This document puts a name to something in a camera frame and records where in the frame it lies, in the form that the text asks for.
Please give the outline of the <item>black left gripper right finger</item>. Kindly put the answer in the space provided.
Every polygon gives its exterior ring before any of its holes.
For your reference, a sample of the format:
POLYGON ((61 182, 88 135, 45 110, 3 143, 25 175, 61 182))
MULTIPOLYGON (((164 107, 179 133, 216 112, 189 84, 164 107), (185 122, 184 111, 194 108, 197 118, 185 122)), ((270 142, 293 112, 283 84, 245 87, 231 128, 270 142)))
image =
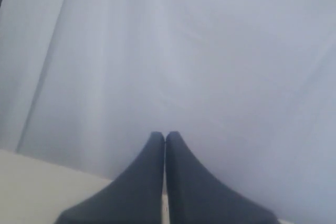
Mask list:
POLYGON ((166 137, 171 223, 278 223, 270 210, 223 184, 195 157, 179 132, 166 137))

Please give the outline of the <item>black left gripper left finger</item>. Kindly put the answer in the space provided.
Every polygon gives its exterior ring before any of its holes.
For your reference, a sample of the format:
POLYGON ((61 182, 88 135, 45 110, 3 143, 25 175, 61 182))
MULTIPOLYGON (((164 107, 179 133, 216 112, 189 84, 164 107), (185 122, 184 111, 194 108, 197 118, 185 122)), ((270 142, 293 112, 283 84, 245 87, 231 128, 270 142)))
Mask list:
POLYGON ((152 132, 110 185, 63 211, 56 223, 161 223, 165 140, 152 132))

